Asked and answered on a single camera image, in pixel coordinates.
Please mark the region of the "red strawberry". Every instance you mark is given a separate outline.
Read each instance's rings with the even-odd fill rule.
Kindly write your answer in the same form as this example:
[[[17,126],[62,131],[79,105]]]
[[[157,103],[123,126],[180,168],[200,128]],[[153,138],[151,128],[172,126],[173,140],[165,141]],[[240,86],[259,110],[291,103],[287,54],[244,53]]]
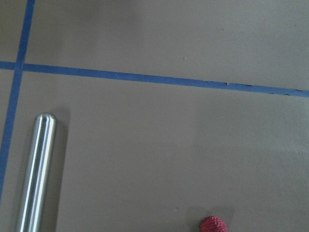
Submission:
[[[228,228],[219,217],[209,216],[201,220],[199,232],[228,232]]]

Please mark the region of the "steel muddler with black tip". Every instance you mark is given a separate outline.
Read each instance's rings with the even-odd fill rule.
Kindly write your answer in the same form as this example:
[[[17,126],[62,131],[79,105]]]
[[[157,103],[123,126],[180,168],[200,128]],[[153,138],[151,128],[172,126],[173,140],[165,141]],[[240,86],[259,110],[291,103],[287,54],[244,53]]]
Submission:
[[[51,113],[40,113],[34,119],[16,232],[40,230],[56,126]]]

